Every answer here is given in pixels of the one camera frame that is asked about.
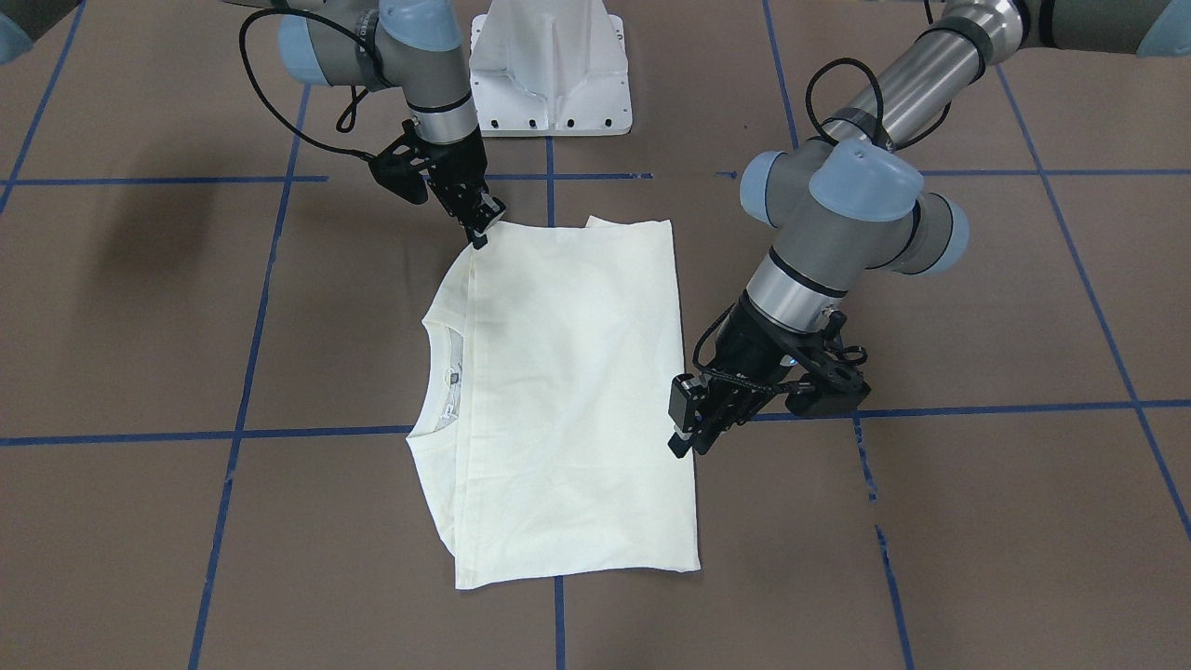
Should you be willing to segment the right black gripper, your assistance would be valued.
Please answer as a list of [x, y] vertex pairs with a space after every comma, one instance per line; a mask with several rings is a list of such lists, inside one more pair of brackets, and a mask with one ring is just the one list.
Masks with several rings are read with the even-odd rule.
[[501, 219], [506, 205], [490, 193], [486, 182], [488, 154], [480, 129], [448, 144], [434, 143], [434, 161], [428, 161], [431, 190], [449, 217], [470, 237], [476, 250], [488, 244], [488, 228]]

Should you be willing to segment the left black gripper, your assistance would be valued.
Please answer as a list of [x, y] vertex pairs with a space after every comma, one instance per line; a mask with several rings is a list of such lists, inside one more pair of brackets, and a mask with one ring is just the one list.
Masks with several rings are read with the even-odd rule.
[[675, 425], [667, 446], [676, 458], [709, 453], [732, 424], [748, 422], [782, 394], [782, 358], [796, 334], [804, 332], [765, 317], [746, 293], [703, 332], [690, 358], [696, 372], [679, 374], [669, 389]]

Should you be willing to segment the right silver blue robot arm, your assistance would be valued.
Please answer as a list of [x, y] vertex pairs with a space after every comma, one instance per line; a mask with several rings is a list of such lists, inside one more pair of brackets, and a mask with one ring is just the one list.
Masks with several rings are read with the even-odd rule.
[[254, 21], [278, 15], [279, 54], [305, 84], [353, 90], [339, 132], [370, 93], [399, 89], [409, 107], [395, 140], [378, 154], [350, 150], [372, 179], [409, 203], [434, 196], [472, 248], [488, 242], [505, 205], [490, 194], [462, 30], [448, 1], [250, 1], [239, 50]]

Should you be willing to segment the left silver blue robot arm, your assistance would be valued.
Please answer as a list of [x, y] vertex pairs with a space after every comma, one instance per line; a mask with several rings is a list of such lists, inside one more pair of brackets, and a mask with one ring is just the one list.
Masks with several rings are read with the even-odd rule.
[[668, 445], [706, 453], [732, 425], [782, 397], [796, 417], [838, 417], [869, 396], [863, 347], [842, 346], [838, 305], [868, 270], [927, 275], [969, 245], [966, 213], [902, 159], [950, 104], [1024, 49], [1187, 55], [1186, 1], [947, 1], [935, 21], [875, 74], [868, 89], [823, 119], [793, 152], [754, 157], [741, 207], [777, 237], [738, 301], [709, 328], [712, 359], [673, 380]]

